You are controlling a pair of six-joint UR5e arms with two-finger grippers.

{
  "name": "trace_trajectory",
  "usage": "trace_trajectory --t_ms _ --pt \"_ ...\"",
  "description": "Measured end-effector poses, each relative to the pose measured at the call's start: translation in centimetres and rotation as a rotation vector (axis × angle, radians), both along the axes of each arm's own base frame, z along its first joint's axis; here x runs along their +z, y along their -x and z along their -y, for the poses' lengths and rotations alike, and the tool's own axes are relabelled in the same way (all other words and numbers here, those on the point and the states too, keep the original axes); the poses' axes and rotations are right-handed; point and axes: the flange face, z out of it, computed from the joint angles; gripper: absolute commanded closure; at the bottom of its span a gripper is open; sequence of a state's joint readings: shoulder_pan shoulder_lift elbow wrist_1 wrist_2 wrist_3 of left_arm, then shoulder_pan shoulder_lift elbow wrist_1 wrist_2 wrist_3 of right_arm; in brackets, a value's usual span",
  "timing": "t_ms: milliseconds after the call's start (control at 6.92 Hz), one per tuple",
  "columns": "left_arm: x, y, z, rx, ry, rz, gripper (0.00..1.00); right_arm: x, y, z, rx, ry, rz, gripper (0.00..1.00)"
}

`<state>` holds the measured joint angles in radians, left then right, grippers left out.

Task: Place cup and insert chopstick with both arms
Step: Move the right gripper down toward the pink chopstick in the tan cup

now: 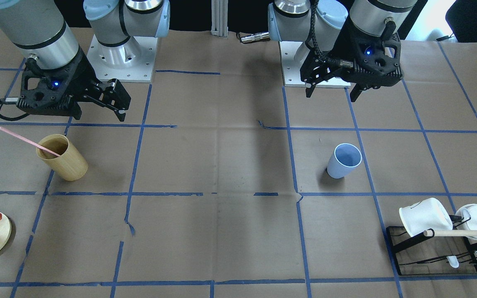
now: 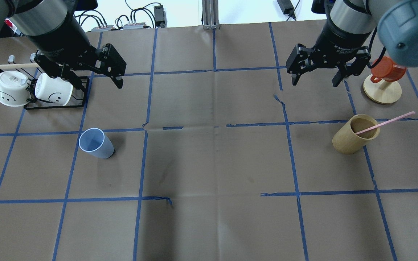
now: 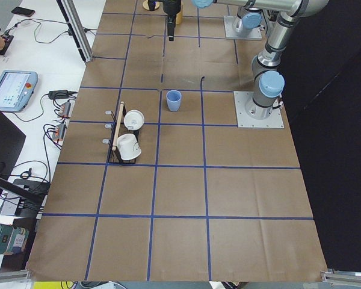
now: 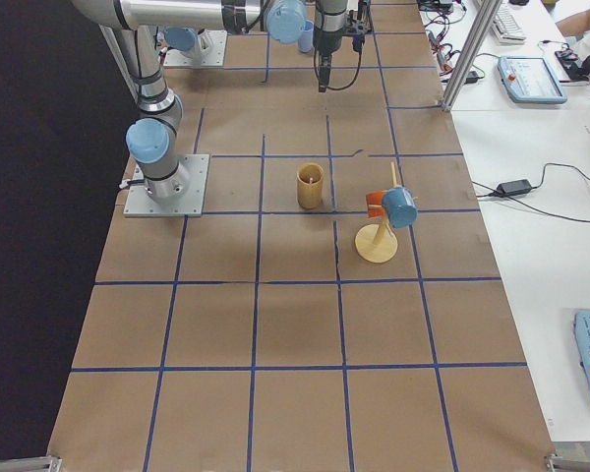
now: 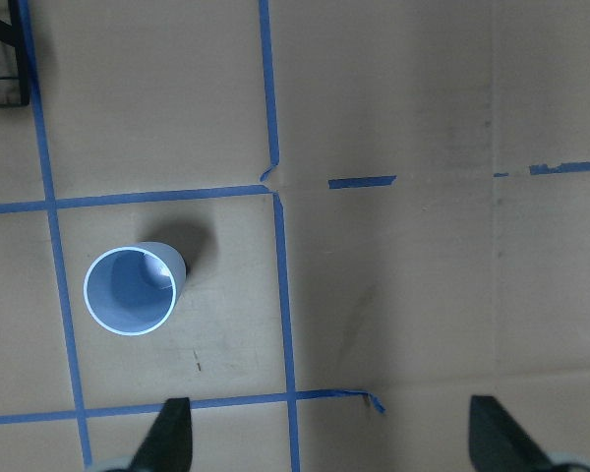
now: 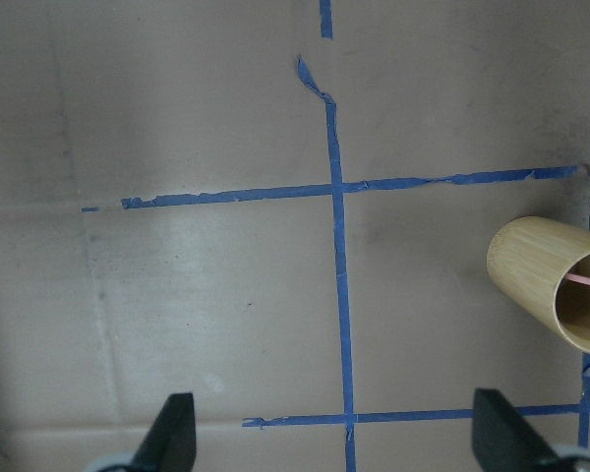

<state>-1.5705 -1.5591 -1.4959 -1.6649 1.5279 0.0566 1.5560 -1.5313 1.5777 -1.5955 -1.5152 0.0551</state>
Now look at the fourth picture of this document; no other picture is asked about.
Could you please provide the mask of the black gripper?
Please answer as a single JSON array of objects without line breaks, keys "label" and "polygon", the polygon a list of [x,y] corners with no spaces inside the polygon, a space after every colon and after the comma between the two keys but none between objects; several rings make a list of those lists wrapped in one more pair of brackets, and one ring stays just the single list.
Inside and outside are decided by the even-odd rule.
[{"label": "black gripper", "polygon": [[347,0],[316,2],[313,34],[314,68],[319,92],[329,86],[332,54],[340,48],[345,33]]}]

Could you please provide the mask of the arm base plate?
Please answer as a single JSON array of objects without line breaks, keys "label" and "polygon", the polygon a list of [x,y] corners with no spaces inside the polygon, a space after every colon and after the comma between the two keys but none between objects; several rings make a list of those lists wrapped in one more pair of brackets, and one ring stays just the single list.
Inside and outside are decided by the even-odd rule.
[{"label": "arm base plate", "polygon": [[168,28],[164,31],[164,39],[167,47],[163,53],[163,65],[166,68],[221,68],[224,64],[225,30]]},{"label": "arm base plate", "polygon": [[128,187],[124,215],[127,217],[200,217],[204,209],[209,154],[177,155],[178,167],[168,179],[147,179],[139,165]]}]

